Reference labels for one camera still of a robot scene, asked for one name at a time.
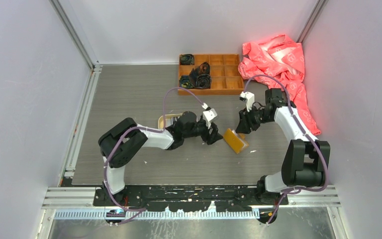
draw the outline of gray wooden tabletop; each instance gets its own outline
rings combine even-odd
[[[157,127],[166,91],[177,84],[177,65],[104,66],[84,134],[73,184],[101,184],[103,159],[97,140],[126,117],[137,123]],[[256,101],[264,104],[266,86],[251,82]],[[219,119],[219,132],[236,128],[238,111],[245,103],[238,96],[201,96]],[[167,113],[192,111],[201,115],[202,107],[192,96],[172,91]],[[235,154],[224,140],[213,145],[200,137],[188,138],[183,146],[167,151],[142,148],[127,164],[126,184],[255,184],[267,174],[280,170],[287,140],[274,122],[261,125],[246,137],[249,147]]]

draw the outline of crumpled red blanket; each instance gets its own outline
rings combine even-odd
[[[302,83],[305,75],[304,53],[301,43],[295,43],[285,34],[278,35],[266,42],[246,42],[242,45],[244,57],[238,70],[242,78],[249,79],[258,74],[273,76],[289,91],[290,100],[298,109],[299,117],[313,135],[321,134],[311,116],[307,105],[307,93]],[[254,80],[270,88],[281,86],[267,77]]]

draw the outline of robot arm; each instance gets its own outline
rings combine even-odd
[[[239,124],[235,130],[237,133],[249,134],[256,131],[260,124],[274,121],[281,127],[289,142],[281,171],[262,177],[263,190],[281,192],[286,188],[295,186],[315,187],[324,185],[325,175],[321,161],[307,136],[311,137],[319,146],[327,165],[330,156],[329,143],[319,141],[310,133],[299,118],[296,106],[292,101],[290,107],[292,107],[294,115],[291,115],[281,89],[266,90],[265,97],[266,106],[257,108],[254,104],[254,94],[251,92],[241,93],[240,99],[246,102],[246,107],[239,112]],[[295,122],[294,117],[299,120],[306,134]],[[312,159],[312,162],[305,162],[306,155]]]
[[[206,105],[199,121],[197,121],[197,116],[193,112],[184,112],[166,130],[155,132],[154,130],[135,129],[128,133],[115,151],[107,169],[110,192],[116,194],[125,188],[125,165],[142,147],[173,150],[181,146],[184,139],[189,137],[201,136],[201,139],[208,145],[223,139],[218,133],[217,125],[214,123],[216,119],[216,111]],[[137,124],[132,118],[126,118],[100,137],[98,143],[105,162],[106,157],[110,155],[121,135],[135,126],[145,128]]]

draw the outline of wooden organizer tray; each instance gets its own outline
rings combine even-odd
[[[239,95],[244,90],[244,81],[238,72],[238,54],[196,54],[194,65],[179,65],[179,79],[182,75],[188,75],[194,67],[208,62],[210,65],[211,86],[209,89],[189,89],[196,95]],[[188,92],[178,90],[178,95],[186,96]]]

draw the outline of white wall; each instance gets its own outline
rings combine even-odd
[[[329,1],[304,51],[308,105],[353,238],[382,238],[382,1]]]
[[[0,0],[0,238],[36,233],[90,74],[47,0]]]
[[[242,43],[296,40],[315,0],[64,0],[100,63],[174,63],[181,53],[241,53]]]

